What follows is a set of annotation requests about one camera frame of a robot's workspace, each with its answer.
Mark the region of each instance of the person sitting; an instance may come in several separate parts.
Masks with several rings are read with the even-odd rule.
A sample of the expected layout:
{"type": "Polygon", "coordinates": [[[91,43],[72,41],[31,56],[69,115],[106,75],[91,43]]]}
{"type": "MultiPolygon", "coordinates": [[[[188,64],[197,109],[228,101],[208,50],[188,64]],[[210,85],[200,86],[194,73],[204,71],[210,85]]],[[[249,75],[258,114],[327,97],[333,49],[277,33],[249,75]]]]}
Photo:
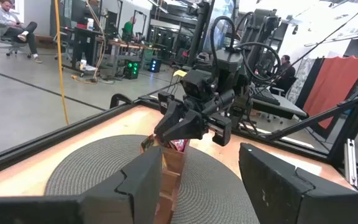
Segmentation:
{"type": "MultiPolygon", "coordinates": [[[[275,82],[273,87],[284,90],[283,94],[286,94],[287,91],[291,88],[295,81],[296,70],[291,66],[291,58],[288,55],[284,55],[281,58],[281,69],[278,74],[281,74],[285,71],[285,73],[275,82]]],[[[270,92],[273,94],[278,94],[277,90],[273,88],[270,89],[270,92]]]]}
{"type": "Polygon", "coordinates": [[[280,79],[286,80],[288,78],[293,78],[295,77],[295,73],[296,70],[294,67],[291,66],[291,58],[288,55],[284,55],[281,58],[281,69],[279,71],[279,74],[281,74],[282,72],[286,71],[285,74],[283,76],[281,76],[280,79]]]}
{"type": "Polygon", "coordinates": [[[133,33],[133,26],[136,23],[136,18],[131,17],[130,21],[126,22],[124,28],[122,29],[122,40],[130,42],[132,39],[137,40],[138,37],[135,37],[133,33]]]}
{"type": "Polygon", "coordinates": [[[18,43],[28,43],[34,61],[42,63],[37,53],[34,31],[37,23],[30,22],[26,28],[23,28],[17,16],[10,12],[12,7],[11,0],[0,0],[0,33],[10,37],[18,43]]]}

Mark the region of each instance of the gray woven mat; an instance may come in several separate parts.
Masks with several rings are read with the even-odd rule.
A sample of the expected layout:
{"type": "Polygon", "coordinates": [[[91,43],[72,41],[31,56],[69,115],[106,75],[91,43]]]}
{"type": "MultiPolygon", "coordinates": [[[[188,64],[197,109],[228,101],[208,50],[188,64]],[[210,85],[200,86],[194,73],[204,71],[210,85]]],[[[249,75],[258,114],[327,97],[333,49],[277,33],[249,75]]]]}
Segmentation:
{"type": "MultiPolygon", "coordinates": [[[[72,152],[54,170],[45,195],[76,195],[100,183],[139,155],[146,136],[113,136],[72,152]]],[[[187,158],[172,224],[259,223],[241,179],[194,148],[187,158]]]]}

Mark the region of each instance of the wooden table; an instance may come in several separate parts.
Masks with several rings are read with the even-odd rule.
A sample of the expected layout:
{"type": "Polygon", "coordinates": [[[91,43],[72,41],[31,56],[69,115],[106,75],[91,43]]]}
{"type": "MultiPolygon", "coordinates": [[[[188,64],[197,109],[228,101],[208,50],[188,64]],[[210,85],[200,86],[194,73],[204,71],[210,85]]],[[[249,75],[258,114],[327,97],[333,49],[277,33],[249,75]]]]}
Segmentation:
{"type": "MultiPolygon", "coordinates": [[[[152,134],[162,115],[159,111],[144,106],[136,106],[114,118],[88,129],[66,141],[44,150],[0,172],[0,197],[42,196],[45,186],[57,165],[70,153],[93,141],[122,134],[152,134]]],[[[322,178],[342,186],[352,188],[333,167],[265,144],[232,135],[227,146],[221,147],[212,142],[212,133],[205,134],[202,140],[191,140],[190,146],[203,151],[222,162],[241,178],[239,171],[240,143],[246,142],[259,147],[295,166],[308,170],[322,178]]]]}
{"type": "MultiPolygon", "coordinates": [[[[97,37],[96,38],[97,41],[102,41],[102,38],[101,37],[97,37]]],[[[132,43],[132,42],[129,42],[127,44],[127,42],[125,41],[121,41],[121,40],[108,40],[107,43],[109,45],[115,45],[115,46],[118,46],[118,47],[128,47],[128,48],[134,48],[134,49],[153,49],[153,50],[159,50],[158,48],[155,48],[155,47],[150,47],[149,45],[144,45],[144,44],[136,44],[136,43],[132,43]]]]}

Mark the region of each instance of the computer tower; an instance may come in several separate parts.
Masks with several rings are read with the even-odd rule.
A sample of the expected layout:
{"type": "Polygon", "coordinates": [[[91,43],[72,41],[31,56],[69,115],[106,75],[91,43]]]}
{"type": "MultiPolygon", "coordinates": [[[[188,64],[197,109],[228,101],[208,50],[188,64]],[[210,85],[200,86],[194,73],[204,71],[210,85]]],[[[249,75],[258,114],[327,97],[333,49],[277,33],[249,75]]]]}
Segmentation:
{"type": "Polygon", "coordinates": [[[141,61],[126,60],[124,75],[127,79],[136,79],[139,76],[141,61]]]}
{"type": "Polygon", "coordinates": [[[160,68],[161,68],[161,59],[153,58],[150,63],[149,71],[153,73],[158,73],[160,72],[160,68]]]}

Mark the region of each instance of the concrete floor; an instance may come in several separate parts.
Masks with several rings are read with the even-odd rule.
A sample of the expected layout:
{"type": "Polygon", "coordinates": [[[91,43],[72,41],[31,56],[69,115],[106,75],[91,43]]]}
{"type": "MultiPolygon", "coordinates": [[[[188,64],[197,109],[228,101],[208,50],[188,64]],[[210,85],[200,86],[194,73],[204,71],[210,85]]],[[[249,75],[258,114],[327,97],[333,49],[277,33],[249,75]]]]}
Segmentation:
{"type": "MultiPolygon", "coordinates": [[[[6,57],[4,50],[0,51],[0,152],[66,125],[55,51],[40,49],[39,54],[44,61],[40,65],[25,55],[6,57]]],[[[89,85],[75,82],[70,77],[72,74],[75,72],[69,69],[63,71],[71,123],[108,109],[113,94],[122,93],[134,100],[169,85],[172,77],[172,71],[162,67],[157,74],[141,70],[135,80],[124,79],[113,85],[89,85]]],[[[181,98],[183,95],[183,88],[179,86],[175,96],[181,98]]],[[[265,116],[252,119],[257,122],[258,128],[266,131],[283,129],[296,123],[295,120],[285,120],[280,125],[278,119],[268,123],[265,116]]],[[[306,130],[298,131],[289,138],[326,151],[306,130]]]]}

